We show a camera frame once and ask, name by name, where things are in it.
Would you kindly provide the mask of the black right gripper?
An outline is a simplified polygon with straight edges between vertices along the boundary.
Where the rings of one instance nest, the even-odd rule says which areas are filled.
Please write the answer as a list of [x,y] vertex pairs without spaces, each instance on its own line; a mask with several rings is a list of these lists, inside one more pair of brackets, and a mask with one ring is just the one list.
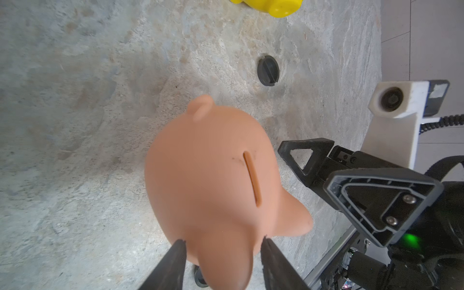
[[423,174],[333,146],[314,191],[352,229],[314,271],[321,290],[461,290],[464,184],[446,181],[462,156]]

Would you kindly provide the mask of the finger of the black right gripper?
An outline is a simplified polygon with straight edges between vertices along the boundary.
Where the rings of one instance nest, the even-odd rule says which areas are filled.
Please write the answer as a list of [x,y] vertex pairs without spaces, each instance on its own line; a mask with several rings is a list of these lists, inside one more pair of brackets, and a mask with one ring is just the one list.
[[[335,142],[333,140],[327,138],[289,140],[281,142],[277,152],[298,180],[303,185],[310,188],[334,144]],[[292,151],[300,150],[312,151],[311,156],[304,162],[304,167],[300,167],[298,162],[291,155]]]

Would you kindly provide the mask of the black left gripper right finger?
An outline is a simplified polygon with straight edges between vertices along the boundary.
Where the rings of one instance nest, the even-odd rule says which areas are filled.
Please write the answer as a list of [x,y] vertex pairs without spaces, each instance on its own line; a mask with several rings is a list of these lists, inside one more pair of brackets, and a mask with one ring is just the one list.
[[263,238],[261,260],[266,290],[310,290],[270,238]]

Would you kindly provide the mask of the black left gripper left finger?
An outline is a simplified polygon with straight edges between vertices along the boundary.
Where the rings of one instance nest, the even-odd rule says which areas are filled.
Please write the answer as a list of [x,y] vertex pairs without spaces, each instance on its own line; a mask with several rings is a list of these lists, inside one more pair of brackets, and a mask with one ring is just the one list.
[[182,290],[186,260],[186,241],[178,239],[139,287],[139,290]]

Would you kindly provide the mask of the pink piggy bank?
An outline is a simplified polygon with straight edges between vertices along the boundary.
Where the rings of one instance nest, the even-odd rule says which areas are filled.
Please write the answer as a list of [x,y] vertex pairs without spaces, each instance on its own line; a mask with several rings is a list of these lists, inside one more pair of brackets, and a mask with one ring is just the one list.
[[148,150],[145,183],[169,242],[186,242],[187,260],[214,290],[244,290],[264,237],[302,236],[308,209],[282,185],[260,123],[209,95],[159,132]]

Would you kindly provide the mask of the black plug front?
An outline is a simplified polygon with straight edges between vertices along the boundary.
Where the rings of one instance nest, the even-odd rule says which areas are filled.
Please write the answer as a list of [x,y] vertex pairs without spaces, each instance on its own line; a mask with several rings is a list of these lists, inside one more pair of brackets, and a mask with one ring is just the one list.
[[195,265],[194,267],[194,280],[198,287],[200,288],[207,288],[208,284],[204,280],[203,274],[199,266]]

